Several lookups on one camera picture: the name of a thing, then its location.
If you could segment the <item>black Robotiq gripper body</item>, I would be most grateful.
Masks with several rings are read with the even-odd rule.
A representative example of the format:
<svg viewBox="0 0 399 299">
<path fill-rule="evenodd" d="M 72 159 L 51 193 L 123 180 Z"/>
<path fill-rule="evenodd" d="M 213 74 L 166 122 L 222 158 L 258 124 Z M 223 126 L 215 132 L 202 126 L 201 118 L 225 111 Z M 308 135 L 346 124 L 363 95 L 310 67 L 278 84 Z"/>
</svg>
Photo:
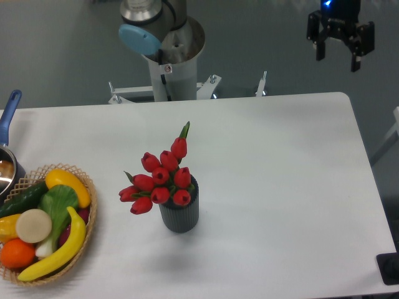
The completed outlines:
<svg viewBox="0 0 399 299">
<path fill-rule="evenodd" d="M 327 38 L 342 41 L 360 40 L 357 25 L 361 1 L 331 0 L 320 2 L 321 24 L 323 30 L 320 40 Z"/>
</svg>

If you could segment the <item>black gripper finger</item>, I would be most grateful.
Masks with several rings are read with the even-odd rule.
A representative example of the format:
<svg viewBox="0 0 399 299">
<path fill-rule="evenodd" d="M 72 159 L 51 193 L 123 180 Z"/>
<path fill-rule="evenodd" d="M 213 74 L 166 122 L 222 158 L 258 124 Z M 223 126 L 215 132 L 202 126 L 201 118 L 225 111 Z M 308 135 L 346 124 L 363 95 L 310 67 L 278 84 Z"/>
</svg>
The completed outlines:
<svg viewBox="0 0 399 299">
<path fill-rule="evenodd" d="M 349 49 L 352 53 L 350 70 L 356 72 L 360 69 L 361 58 L 375 49 L 374 22 L 355 27 L 355 32 L 349 39 Z"/>
<path fill-rule="evenodd" d="M 325 41 L 328 38 L 329 28 L 323 28 L 322 14 L 320 11 L 314 11 L 308 15 L 307 19 L 307 40 L 311 40 L 315 47 L 316 61 L 321 61 L 325 58 Z"/>
</svg>

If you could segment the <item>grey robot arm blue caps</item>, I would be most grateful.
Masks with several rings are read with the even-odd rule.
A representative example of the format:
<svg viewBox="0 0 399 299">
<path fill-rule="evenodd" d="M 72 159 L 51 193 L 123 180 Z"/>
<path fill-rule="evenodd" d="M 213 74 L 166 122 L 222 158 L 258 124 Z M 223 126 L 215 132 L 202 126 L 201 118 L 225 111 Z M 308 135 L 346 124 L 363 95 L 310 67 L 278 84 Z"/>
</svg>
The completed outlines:
<svg viewBox="0 0 399 299">
<path fill-rule="evenodd" d="M 328 38 L 342 41 L 352 55 L 351 71 L 360 69 L 361 58 L 375 50 L 375 24 L 360 24 L 360 1 L 321 1 L 320 9 L 307 17 L 307 40 L 312 41 L 316 60 L 325 58 Z M 122 1 L 124 24 L 118 34 L 123 43 L 144 56 L 164 62 L 167 37 L 188 22 L 186 1 Z"/>
</svg>

